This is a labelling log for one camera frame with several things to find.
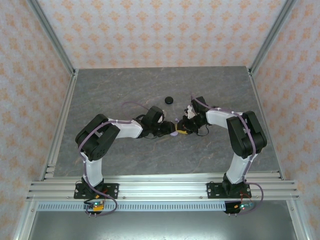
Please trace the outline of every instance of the black cap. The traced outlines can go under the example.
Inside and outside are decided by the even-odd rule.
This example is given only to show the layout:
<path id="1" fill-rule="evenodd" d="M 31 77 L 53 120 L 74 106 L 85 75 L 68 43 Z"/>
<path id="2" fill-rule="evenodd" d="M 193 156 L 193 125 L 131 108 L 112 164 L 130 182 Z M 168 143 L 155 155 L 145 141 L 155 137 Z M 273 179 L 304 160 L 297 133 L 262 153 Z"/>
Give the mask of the black cap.
<path id="1" fill-rule="evenodd" d="M 166 104 L 172 104 L 174 102 L 174 99 L 171 97 L 171 96 L 167 96 L 165 99 L 164 99 L 164 102 Z"/>

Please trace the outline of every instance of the gray table surface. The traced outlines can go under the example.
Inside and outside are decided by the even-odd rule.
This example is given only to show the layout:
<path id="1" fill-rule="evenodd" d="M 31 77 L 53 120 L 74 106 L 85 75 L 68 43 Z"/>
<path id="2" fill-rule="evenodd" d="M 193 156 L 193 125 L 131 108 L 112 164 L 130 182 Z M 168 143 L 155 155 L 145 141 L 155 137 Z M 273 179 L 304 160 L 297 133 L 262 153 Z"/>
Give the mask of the gray table surface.
<path id="1" fill-rule="evenodd" d="M 222 211 L 37 212 L 30 240 L 296 240 L 286 201 L 264 201 L 247 215 Z"/>
<path id="2" fill-rule="evenodd" d="M 203 96 L 207 104 L 237 112 L 254 111 L 264 131 L 258 102 L 244 66 L 81 69 L 62 137 L 54 177 L 82 176 L 76 135 L 97 114 L 119 120 L 146 111 L 123 102 L 134 101 L 167 112 L 166 120 L 181 119 L 190 104 L 190 93 Z M 172 96 L 173 104 L 165 104 Z M 202 127 L 200 134 L 206 133 Z M 218 173 L 228 170 L 233 151 L 228 131 L 210 126 L 204 137 L 169 135 L 156 139 L 117 139 L 102 160 L 104 175 Z M 251 171 L 279 169 L 274 148 L 268 145 L 254 160 Z"/>

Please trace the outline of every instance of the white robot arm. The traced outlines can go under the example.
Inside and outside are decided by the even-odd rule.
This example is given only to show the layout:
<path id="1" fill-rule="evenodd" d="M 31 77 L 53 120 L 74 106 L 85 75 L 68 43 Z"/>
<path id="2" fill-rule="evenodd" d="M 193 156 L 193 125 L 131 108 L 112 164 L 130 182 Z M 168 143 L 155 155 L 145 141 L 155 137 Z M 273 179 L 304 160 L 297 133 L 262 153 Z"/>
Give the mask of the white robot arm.
<path id="1" fill-rule="evenodd" d="M 137 139 L 149 134 L 161 137 L 175 130 L 174 123 L 164 121 L 164 112 L 156 106 L 151 107 L 145 115 L 130 121 L 113 120 L 103 114 L 98 114 L 75 138 L 85 161 L 83 184 L 90 184 L 94 188 L 103 185 L 102 157 L 115 139 Z"/>
<path id="2" fill-rule="evenodd" d="M 218 125 L 225 129 L 228 129 L 227 119 L 234 117 L 232 113 L 224 112 L 224 111 L 215 111 L 215 110 L 208 110 L 205 113 L 206 119 L 208 124 L 210 125 Z M 231 165 L 226 172 L 226 176 L 232 184 L 239 184 L 243 181 L 243 176 L 245 175 L 245 170 L 249 162 L 252 162 L 257 154 L 253 157 L 249 155 L 246 158 L 242 158 L 241 156 L 233 153 L 233 158 Z"/>

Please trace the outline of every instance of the metal floor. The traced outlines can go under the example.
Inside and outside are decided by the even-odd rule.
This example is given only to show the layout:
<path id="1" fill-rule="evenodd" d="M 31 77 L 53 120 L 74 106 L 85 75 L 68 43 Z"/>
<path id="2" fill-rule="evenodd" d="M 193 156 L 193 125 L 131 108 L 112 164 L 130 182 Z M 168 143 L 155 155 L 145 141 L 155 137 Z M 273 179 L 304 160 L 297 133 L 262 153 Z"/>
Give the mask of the metal floor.
<path id="1" fill-rule="evenodd" d="M 181 119 L 190 104 L 190 93 L 203 96 L 209 105 L 238 112 L 254 111 L 266 132 L 258 102 L 244 66 L 81 69 L 76 80 L 54 177 L 80 177 L 82 160 L 75 137 L 97 114 L 119 120 L 146 111 L 134 101 L 167 112 L 166 120 Z M 165 97 L 172 96 L 172 105 Z M 233 151 L 228 131 L 210 126 L 209 134 L 169 135 L 156 139 L 117 139 L 102 161 L 104 175 L 152 175 L 226 172 Z M 251 171 L 279 169 L 271 141 L 254 160 Z"/>

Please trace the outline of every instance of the floral wallpaper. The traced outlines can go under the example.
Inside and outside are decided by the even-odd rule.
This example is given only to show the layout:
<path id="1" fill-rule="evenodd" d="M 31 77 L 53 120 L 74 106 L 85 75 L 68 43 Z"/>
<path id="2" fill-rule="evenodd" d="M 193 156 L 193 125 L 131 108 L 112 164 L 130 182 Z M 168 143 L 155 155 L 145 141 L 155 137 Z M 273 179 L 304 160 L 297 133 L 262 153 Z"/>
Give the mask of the floral wallpaper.
<path id="1" fill-rule="evenodd" d="M 320 235 L 320 4 L 298 0 L 255 76 L 287 179 Z"/>
<path id="2" fill-rule="evenodd" d="M 247 66 L 285 0 L 39 0 L 75 68 Z"/>
<path id="3" fill-rule="evenodd" d="M 26 0 L 0 1 L 0 239 L 46 162 L 70 75 Z"/>

